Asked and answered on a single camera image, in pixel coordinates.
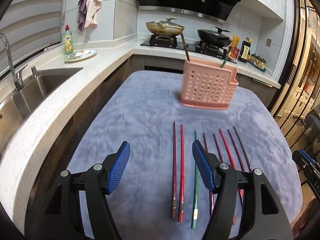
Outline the person's right hand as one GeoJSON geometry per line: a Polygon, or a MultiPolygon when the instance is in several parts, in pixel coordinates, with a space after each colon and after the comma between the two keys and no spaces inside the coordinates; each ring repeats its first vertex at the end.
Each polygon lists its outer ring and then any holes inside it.
{"type": "Polygon", "coordinates": [[[306,226],[308,221],[310,220],[310,213],[313,208],[313,206],[317,203],[317,199],[313,199],[308,204],[307,208],[304,210],[303,214],[300,216],[300,218],[296,221],[296,223],[293,226],[292,232],[293,237],[296,238],[302,231],[302,229],[306,226]]]}

